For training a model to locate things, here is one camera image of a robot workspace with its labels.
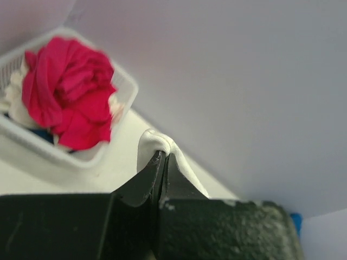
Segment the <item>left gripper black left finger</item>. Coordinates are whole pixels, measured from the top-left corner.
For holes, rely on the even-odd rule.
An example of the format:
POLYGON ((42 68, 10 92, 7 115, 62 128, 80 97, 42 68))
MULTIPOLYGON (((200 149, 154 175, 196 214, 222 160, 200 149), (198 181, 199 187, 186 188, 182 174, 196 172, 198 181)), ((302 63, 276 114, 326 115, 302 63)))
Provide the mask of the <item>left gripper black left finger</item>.
POLYGON ((164 164, 111 193, 1 196, 1 259, 147 259, 164 164))

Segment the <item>white t-shirt red print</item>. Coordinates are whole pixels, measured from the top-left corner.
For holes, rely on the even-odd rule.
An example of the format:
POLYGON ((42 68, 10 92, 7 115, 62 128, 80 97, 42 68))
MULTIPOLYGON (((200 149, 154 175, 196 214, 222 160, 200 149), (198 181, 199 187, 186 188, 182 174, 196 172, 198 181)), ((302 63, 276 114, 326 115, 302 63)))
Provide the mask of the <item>white t-shirt red print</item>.
POLYGON ((165 152, 166 155, 173 153, 176 157, 180 172, 207 198, 209 193, 200 182, 195 172, 186 160, 183 152, 175 141, 169 136, 154 130, 147 129, 140 137, 137 152, 137 172, 139 173, 149 163, 157 151, 165 152))

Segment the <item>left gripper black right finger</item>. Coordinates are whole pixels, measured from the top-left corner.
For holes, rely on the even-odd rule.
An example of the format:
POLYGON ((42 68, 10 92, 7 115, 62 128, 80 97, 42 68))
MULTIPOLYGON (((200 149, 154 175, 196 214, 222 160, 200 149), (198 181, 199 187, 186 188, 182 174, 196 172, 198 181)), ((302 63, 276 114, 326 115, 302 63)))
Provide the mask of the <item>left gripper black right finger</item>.
POLYGON ((165 161, 158 202, 157 259, 304 258, 290 215, 271 201, 209 199, 165 161))

